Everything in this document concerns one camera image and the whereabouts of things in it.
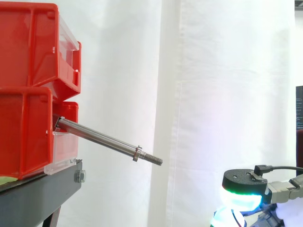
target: stainless steel shaft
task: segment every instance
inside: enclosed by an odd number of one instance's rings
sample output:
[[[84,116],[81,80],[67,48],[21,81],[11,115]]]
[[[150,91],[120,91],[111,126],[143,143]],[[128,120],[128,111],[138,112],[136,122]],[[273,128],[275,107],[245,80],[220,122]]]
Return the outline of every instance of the stainless steel shaft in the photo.
[[[162,159],[153,155],[147,154],[142,151],[141,146],[133,146],[123,141],[117,140],[113,137],[107,136],[98,131],[87,128],[76,122],[64,119],[64,117],[56,117],[55,126],[57,128],[66,130],[67,132],[105,146],[107,148],[119,151],[125,155],[133,157],[133,161],[137,161],[139,158],[154,163],[156,165],[162,165]]]

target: transparent bin window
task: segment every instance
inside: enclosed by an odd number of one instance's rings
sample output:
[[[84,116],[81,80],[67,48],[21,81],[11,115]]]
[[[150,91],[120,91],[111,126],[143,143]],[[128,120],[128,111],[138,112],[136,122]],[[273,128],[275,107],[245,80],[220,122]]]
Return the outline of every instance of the transparent bin window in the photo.
[[[53,131],[53,162],[44,167],[48,175],[55,174],[76,164],[78,136]]]
[[[63,59],[72,67],[72,52],[79,50],[79,43],[61,16],[59,24],[59,51]]]

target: threaded bolt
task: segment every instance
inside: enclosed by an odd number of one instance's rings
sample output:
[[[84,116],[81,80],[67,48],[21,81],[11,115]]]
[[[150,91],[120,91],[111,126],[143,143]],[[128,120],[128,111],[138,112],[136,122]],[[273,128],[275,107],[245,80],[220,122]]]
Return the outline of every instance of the threaded bolt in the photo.
[[[146,161],[148,161],[148,162],[151,162],[151,163],[153,163],[153,164],[159,165],[159,166],[161,166],[162,163],[163,163],[163,160],[162,160],[162,159],[160,159],[160,158],[158,158],[158,157],[155,157],[155,156],[153,156],[153,155],[150,155],[150,154],[146,154],[144,160],[146,160]]]

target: nut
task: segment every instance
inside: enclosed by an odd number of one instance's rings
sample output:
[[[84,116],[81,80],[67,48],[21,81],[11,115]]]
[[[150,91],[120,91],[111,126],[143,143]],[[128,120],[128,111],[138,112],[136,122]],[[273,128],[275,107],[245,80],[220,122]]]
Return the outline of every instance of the nut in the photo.
[[[80,170],[78,172],[78,182],[79,183],[84,183],[86,180],[86,171],[85,170]]]

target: bolt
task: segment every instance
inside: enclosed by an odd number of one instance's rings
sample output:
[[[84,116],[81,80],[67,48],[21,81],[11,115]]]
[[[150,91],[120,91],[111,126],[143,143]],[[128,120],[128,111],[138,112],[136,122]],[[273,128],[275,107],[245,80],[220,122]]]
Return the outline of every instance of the bolt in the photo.
[[[155,157],[155,156],[153,156],[153,155],[150,155],[150,154],[146,154],[144,160],[146,160],[146,161],[148,161],[148,162],[151,162],[151,163],[153,163],[153,164],[156,164],[156,165],[158,165],[158,166],[161,166],[162,163],[163,163],[162,159],[160,159],[160,158],[158,158],[158,157]]]
[[[77,182],[84,183],[85,179],[86,179],[86,171],[85,170],[80,170],[77,173]]]

